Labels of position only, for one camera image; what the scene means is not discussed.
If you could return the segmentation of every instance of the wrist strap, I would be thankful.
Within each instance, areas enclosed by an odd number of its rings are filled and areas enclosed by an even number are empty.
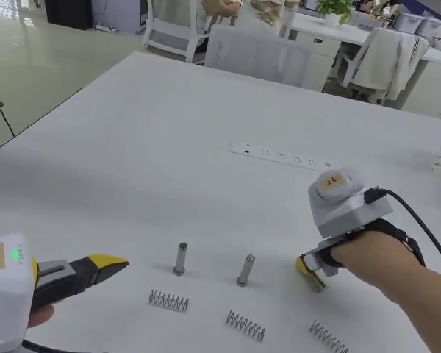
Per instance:
[[[397,239],[406,248],[408,248],[408,250],[410,250],[413,253],[413,255],[417,258],[418,262],[422,266],[426,267],[425,260],[423,259],[423,254],[421,253],[417,241],[413,238],[410,238],[405,231],[397,228],[396,226],[391,224],[389,221],[386,221],[385,219],[376,219],[374,222],[371,222],[368,225],[366,225],[363,229],[357,232],[352,232],[349,235],[346,235],[345,240],[342,243],[338,243],[336,246],[339,246],[340,244],[346,243],[350,240],[356,239],[363,232],[369,232],[369,231],[384,233]],[[332,267],[339,267],[339,268],[344,267],[342,263],[339,263],[332,257],[331,249],[332,247],[329,247],[320,252],[319,255],[322,261]]]

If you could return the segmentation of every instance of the compression spring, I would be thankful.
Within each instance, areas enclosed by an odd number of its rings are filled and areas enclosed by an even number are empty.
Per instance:
[[[240,316],[240,314],[237,314],[235,311],[230,310],[230,313],[227,315],[226,324],[239,329],[241,332],[252,338],[256,338],[259,342],[263,341],[263,338],[265,338],[266,329],[255,324],[253,321]]]
[[[148,296],[148,303],[156,307],[164,307],[179,312],[186,312],[190,300],[188,298],[180,298],[173,294],[162,293],[161,291],[151,290]]]
[[[319,340],[324,342],[333,352],[349,353],[348,347],[341,343],[336,336],[322,326],[317,320],[314,321],[309,331]]]

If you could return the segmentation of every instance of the human hand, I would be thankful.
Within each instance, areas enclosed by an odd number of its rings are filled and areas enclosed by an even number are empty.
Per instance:
[[[39,309],[37,312],[29,315],[28,327],[44,324],[53,316],[53,314],[54,307],[52,305]]]
[[[382,232],[365,232],[356,240],[334,247],[331,255],[393,301],[388,289],[401,278],[399,276],[420,267],[417,258],[400,241]]]

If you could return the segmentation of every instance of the green plant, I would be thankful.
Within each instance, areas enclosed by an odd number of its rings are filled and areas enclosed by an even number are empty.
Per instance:
[[[318,0],[317,12],[321,15],[341,15],[340,24],[351,16],[351,0]]]

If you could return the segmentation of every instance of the floor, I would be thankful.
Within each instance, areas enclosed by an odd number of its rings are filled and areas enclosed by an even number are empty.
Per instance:
[[[136,36],[48,24],[33,0],[0,0],[0,101],[10,125],[20,132],[141,49]],[[0,145],[10,137],[0,115]]]

